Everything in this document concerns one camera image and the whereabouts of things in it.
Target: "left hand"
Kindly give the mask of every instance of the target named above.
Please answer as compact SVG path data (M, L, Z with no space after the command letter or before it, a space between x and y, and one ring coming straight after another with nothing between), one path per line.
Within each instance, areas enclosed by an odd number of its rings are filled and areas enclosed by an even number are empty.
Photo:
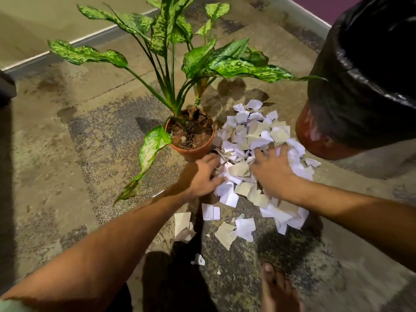
M224 181L224 177L211 179L213 170L220 164L220 157L215 153L207 154L196 162L188 163L180 173L175 186L189 195L189 199L213 192Z

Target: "black trash bag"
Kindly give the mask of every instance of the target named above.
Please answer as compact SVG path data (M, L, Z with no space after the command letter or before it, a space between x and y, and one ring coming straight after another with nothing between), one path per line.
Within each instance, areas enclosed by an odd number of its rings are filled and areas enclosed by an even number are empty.
M308 98L318 131L351 148L416 138L416 0L363 0L329 31Z

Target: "right hand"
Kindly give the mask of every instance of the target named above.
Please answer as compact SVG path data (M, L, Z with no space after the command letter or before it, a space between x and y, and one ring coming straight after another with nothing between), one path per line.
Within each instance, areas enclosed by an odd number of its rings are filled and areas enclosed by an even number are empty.
M290 186L298 176L292 172L288 160L288 145L285 143L280 149L280 155L276 155L274 145L270 146L266 153L260 149L254 150L255 161L250 169L265 193L269 196L282 198L284 188Z

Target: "concrete floor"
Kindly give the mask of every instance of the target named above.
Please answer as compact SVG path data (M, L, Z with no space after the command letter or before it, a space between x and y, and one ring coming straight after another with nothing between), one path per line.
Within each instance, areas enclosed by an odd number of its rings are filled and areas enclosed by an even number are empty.
M282 15L273 3L205 1L231 3L230 14L217 26L218 46L250 37L251 46L263 50L271 63L299 76L309 73L316 52L282 28L278 19ZM206 20L203 3L198 0L187 15L198 27ZM122 52L133 70L155 83L151 65L132 37L98 49ZM179 84L184 78L180 62L185 48L179 46L176 51ZM294 133L306 87L300 82L269 84L251 78L217 80L207 89L201 107L221 121L233 114L234 104L252 98L267 100L264 111L277 109ZM189 95L186 104L192 101ZM18 97L0 112L5 175L1 178L1 291L174 182L185 161L166 147L145 176L138 196L112 206L123 186L138 174L137 155L144 134L167 115L167 109L137 80L110 64L78 67L63 62L19 81ZM407 153L401 159L408 163L409 153L414 153L411 144L396 149ZM377 150L336 164L321 160L315 180L412 201L416 178L411 164L405 165L401 176L380 176L386 160L390 162L394 155L391 150ZM383 179L367 177L374 177L374 171ZM221 221L201 221L196 202L180 211L186 209L193 211L198 234L188 245L173 243L174 221L166 223L128 281L135 311L257 311L259 267L265 259L290 276L310 311L415 309L414 274L330 221L323 220L321 236L310 230L289 230L280 236L273 220L262 218L244 198L236 209L221 208ZM237 239L226 251L213 233L222 221L230 222L241 213L255 218L254 242ZM205 267L189 264L196 252L204 255Z

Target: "bare foot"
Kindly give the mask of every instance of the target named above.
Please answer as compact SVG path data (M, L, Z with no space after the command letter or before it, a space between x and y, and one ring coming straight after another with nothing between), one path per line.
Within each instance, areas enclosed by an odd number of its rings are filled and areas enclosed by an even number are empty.
M284 274L270 263L261 267L263 312L302 312L299 294Z

